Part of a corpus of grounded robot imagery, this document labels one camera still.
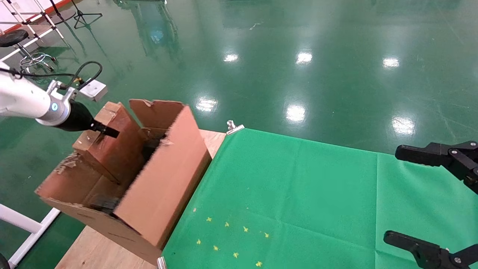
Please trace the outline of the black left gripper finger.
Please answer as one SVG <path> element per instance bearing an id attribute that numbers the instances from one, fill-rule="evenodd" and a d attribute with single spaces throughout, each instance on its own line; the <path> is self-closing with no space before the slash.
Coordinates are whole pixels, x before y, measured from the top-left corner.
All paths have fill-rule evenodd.
<path id="1" fill-rule="evenodd" d="M 110 137 L 113 137 L 113 138 L 117 138 L 118 135 L 120 134 L 119 131 L 117 131 L 117 130 L 111 128 L 111 127 L 108 127 L 108 126 L 100 123 L 99 121 L 94 121 L 93 130 L 98 131 L 99 133 L 102 133 L 105 136 L 110 136 Z"/>

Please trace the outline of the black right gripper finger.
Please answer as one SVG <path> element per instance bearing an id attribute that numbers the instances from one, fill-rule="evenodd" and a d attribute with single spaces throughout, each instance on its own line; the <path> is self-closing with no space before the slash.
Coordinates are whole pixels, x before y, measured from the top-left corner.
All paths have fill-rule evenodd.
<path id="1" fill-rule="evenodd" d="M 467 141 L 455 145 L 429 143 L 424 148 L 399 145 L 398 160 L 432 167 L 444 167 L 475 194 L 478 193 L 478 143 Z"/>
<path id="2" fill-rule="evenodd" d="M 385 232 L 384 242 L 410 252 L 422 269 L 469 269 L 478 260 L 477 244 L 451 253 L 437 244 L 398 232 Z"/>

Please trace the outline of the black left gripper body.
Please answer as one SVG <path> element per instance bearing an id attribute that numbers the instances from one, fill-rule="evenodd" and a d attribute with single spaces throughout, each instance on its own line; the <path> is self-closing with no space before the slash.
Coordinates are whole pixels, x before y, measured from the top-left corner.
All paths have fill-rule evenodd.
<path id="1" fill-rule="evenodd" d="M 85 130 L 96 130 L 97 121 L 94 119 L 87 107 L 76 101 L 69 101 L 70 113 L 56 128 L 68 132 L 79 132 Z"/>

